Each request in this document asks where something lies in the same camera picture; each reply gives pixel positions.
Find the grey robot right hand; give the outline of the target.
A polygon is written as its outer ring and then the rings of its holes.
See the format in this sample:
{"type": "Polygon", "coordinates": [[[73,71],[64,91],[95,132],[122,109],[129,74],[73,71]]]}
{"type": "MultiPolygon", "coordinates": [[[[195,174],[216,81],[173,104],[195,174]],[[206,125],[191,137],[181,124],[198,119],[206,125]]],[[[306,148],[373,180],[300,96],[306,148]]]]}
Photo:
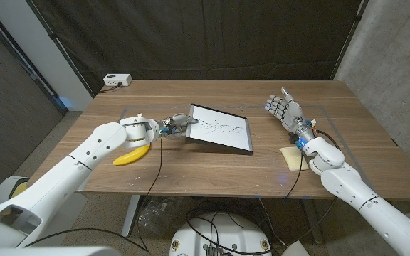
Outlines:
{"type": "Polygon", "coordinates": [[[292,132],[306,142],[314,139],[315,135],[306,122],[301,106],[284,87],[281,93],[281,97],[270,95],[265,110],[278,119],[288,132],[292,132]]]}

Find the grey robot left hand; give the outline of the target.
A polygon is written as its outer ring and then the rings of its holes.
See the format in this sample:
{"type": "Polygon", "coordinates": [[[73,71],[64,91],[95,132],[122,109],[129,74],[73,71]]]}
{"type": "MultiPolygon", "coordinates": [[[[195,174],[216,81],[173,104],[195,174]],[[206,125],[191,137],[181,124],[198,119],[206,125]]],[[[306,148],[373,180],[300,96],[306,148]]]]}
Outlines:
{"type": "Polygon", "coordinates": [[[187,114],[178,113],[167,117],[161,121],[160,133],[168,139],[179,139],[187,133],[190,124],[196,124],[199,121],[187,114]]]}

